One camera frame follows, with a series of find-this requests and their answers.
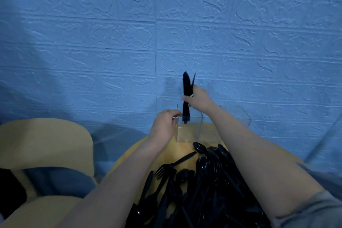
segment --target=forearm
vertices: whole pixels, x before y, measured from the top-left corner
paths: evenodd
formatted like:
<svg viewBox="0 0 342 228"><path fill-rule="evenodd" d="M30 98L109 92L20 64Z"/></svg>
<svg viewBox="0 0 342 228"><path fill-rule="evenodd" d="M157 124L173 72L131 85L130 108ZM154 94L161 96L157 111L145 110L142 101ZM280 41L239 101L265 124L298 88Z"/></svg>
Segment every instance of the forearm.
<svg viewBox="0 0 342 228"><path fill-rule="evenodd" d="M213 105L208 115L269 218L290 213L323 190L284 151L223 109Z"/></svg>
<svg viewBox="0 0 342 228"><path fill-rule="evenodd" d="M58 228L122 227L143 178L161 150L148 139L143 142L68 214Z"/></svg>

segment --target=person's right hand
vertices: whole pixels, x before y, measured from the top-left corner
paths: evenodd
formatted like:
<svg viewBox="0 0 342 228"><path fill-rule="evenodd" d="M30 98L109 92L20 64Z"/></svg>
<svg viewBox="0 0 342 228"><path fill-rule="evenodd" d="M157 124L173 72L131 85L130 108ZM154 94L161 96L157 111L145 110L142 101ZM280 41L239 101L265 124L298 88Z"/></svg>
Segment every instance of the person's right hand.
<svg viewBox="0 0 342 228"><path fill-rule="evenodd" d="M189 103L194 109L201 111L202 113L208 114L210 109L215 106L215 102L210 98L204 89L194 85L193 87L194 96L183 96L182 99Z"/></svg>

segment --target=hand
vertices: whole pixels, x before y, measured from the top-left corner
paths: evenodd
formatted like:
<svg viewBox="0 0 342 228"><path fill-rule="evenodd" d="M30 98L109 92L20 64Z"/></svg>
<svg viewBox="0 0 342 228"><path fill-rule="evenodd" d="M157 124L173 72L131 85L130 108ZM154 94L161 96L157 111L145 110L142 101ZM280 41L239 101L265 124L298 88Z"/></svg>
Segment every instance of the hand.
<svg viewBox="0 0 342 228"><path fill-rule="evenodd" d="M149 134L149 140L165 146L173 137L174 127L178 122L178 118L173 117L177 116L182 116L182 113L176 109L165 109L157 114Z"/></svg>
<svg viewBox="0 0 342 228"><path fill-rule="evenodd" d="M189 106L193 107L194 109L208 114L210 109L216 105L215 102L210 98L204 89L201 89L197 85L194 85L193 92L193 97L183 96L182 99L185 102L188 102Z"/></svg>

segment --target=sleeve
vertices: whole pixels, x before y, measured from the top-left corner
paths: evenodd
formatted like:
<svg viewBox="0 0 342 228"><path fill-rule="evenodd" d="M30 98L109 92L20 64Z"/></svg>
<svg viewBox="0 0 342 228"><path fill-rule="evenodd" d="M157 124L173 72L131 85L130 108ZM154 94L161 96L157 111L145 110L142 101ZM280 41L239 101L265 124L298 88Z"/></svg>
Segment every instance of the sleeve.
<svg viewBox="0 0 342 228"><path fill-rule="evenodd" d="M275 218L273 227L342 227L342 202L328 191L319 192L289 215Z"/></svg>

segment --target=clear plastic box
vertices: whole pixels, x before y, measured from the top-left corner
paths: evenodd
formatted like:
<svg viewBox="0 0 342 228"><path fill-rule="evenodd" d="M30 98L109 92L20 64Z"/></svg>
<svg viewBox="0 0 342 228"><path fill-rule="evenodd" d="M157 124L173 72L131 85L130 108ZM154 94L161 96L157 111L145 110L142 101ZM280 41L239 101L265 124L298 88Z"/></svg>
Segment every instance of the clear plastic box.
<svg viewBox="0 0 342 228"><path fill-rule="evenodd" d="M249 126L251 118L242 107L220 106L235 118L239 119L246 127ZM183 104L177 104L177 109L183 111ZM184 124L182 117L179 117L176 129L177 141L200 142L200 143L221 143L222 140L217 133L211 119L196 109L190 107L190 120Z"/></svg>

